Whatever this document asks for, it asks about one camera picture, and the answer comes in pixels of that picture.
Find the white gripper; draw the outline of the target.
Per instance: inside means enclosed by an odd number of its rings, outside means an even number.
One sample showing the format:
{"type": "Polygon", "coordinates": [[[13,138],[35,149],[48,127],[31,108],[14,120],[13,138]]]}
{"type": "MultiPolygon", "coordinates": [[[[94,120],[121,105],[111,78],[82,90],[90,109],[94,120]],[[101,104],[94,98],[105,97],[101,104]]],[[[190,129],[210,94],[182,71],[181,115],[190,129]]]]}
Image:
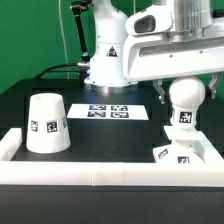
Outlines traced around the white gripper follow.
{"type": "Polygon", "coordinates": [[[171,43],[165,34],[129,36],[123,51],[124,77],[129,81],[154,80],[159,100],[165,91],[158,79],[213,73],[209,83],[211,97],[224,71],[224,33],[207,32],[204,38],[171,43]]]}

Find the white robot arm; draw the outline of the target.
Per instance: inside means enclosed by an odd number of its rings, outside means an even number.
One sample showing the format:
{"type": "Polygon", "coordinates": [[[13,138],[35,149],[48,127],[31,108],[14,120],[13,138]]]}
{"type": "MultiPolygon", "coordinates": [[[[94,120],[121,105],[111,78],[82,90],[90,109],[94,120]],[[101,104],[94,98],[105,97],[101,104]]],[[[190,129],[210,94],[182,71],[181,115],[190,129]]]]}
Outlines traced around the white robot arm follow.
{"type": "Polygon", "coordinates": [[[151,80],[224,72],[224,9],[211,0],[152,0],[128,17],[111,0],[91,0],[96,50],[85,83],[103,92],[151,80]]]}

